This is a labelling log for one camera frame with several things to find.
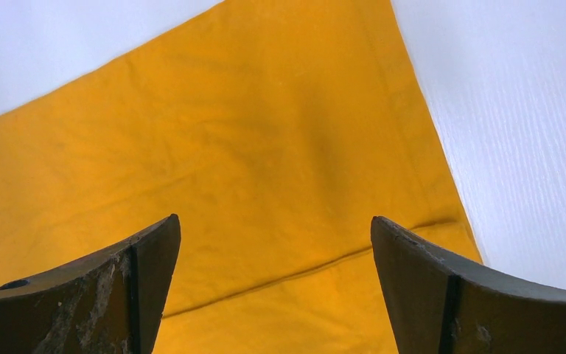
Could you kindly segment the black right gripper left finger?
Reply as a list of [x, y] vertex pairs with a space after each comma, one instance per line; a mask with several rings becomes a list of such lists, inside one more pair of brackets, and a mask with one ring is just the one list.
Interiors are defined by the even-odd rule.
[[0, 353], [151, 353], [181, 244], [170, 215], [0, 286]]

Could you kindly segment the yellow t-shirt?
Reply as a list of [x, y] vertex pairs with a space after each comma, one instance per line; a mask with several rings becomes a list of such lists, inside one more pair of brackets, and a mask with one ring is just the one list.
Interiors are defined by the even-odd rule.
[[389, 1], [224, 1], [0, 117], [0, 285], [172, 213], [157, 353], [395, 353], [376, 215], [481, 258]]

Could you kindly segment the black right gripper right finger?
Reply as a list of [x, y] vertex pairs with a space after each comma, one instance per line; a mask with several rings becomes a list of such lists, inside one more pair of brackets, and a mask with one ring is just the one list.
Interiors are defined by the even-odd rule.
[[371, 244], [400, 353], [566, 353], [566, 290], [496, 271], [384, 217]]

